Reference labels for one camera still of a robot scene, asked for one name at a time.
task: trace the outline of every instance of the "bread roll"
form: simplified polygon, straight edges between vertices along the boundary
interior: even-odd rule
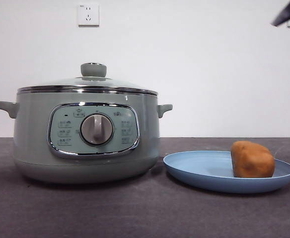
[[[239,178],[272,177],[274,157],[268,148],[250,141],[234,142],[231,148],[233,174]]]

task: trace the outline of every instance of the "gray table surface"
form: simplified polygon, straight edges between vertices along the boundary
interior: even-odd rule
[[[262,194],[194,188],[170,176],[163,156],[230,150],[241,138],[162,138],[147,173],[116,182],[57,185],[24,178],[12,138],[0,138],[0,238],[290,238],[290,183]],[[290,138],[249,138],[290,163]]]

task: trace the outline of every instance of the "blue plate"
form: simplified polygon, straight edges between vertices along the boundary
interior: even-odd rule
[[[290,164],[277,159],[271,178],[235,178],[230,151],[179,152],[167,155],[164,163],[168,172],[180,181],[219,192],[268,192],[290,182]]]

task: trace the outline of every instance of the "pot body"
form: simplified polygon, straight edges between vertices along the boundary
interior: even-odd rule
[[[142,93],[20,92],[14,127],[14,162],[27,177],[55,183],[92,183],[124,179],[146,172],[159,156],[157,97]],[[49,143],[52,112],[77,103],[126,105],[138,119],[139,140],[126,153],[58,156]]]

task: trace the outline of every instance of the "glass lid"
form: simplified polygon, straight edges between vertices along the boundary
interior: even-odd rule
[[[82,77],[62,79],[52,84],[42,84],[19,88],[19,93],[39,92],[135,92],[157,95],[157,92],[143,89],[135,84],[106,78],[106,66],[100,63],[84,63],[81,65]]]

